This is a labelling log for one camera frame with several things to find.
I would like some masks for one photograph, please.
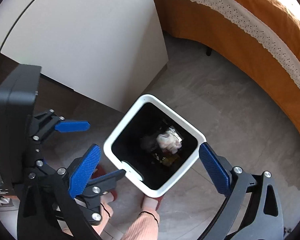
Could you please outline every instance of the bed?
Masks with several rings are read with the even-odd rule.
[[[201,42],[247,73],[300,133],[297,0],[154,0],[163,30]]]

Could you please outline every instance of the plastic wrapper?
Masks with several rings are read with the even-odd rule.
[[[182,138],[173,126],[164,132],[160,133],[159,130],[153,135],[145,136],[141,140],[141,148],[168,167],[180,158],[177,152],[181,147]]]

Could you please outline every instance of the black device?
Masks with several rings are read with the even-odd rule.
[[[19,65],[0,86],[0,174],[4,185],[20,199],[18,239],[101,239],[91,227],[101,220],[100,196],[115,188],[125,171],[89,180],[85,171],[90,171],[90,176],[100,160],[96,145],[68,168],[55,171],[45,163],[41,144],[53,131],[83,131],[89,125],[65,121],[53,110],[33,115],[40,70],[39,66]],[[270,172],[251,175],[233,167],[208,143],[200,146],[199,156],[218,192],[226,198],[198,240],[283,239],[281,204]],[[239,229],[228,235],[245,194],[250,192]],[[87,207],[78,205],[74,198]],[[73,236],[62,232],[58,220],[67,223]]]

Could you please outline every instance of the white lace trim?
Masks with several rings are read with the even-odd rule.
[[[300,89],[300,62],[288,46],[266,24],[235,0],[190,0],[209,6],[254,37],[288,72]]]

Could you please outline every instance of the white trash can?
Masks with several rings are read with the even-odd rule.
[[[174,127],[182,138],[178,159],[167,167],[141,146],[146,136]],[[104,144],[104,153],[143,193],[159,197],[198,159],[204,135],[152,95],[142,95]]]

